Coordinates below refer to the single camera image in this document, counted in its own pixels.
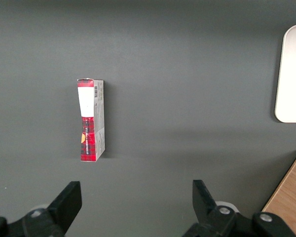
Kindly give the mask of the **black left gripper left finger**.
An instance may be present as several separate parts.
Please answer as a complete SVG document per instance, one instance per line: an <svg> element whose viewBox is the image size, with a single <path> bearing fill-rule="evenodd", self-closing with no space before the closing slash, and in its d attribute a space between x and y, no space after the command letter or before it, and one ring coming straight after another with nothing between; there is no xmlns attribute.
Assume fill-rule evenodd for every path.
<svg viewBox="0 0 296 237"><path fill-rule="evenodd" d="M71 181L46 208L8 223L0 216L0 237L64 237L82 207L81 185Z"/></svg>

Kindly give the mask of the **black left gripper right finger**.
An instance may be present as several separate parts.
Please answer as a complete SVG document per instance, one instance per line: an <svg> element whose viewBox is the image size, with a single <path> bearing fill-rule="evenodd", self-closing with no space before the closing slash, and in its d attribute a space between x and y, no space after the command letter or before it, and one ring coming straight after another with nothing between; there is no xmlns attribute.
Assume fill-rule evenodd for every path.
<svg viewBox="0 0 296 237"><path fill-rule="evenodd" d="M197 223L185 237L294 237L295 233L276 214L257 212L246 218L229 206L218 205L202 180L193 180L192 204Z"/></svg>

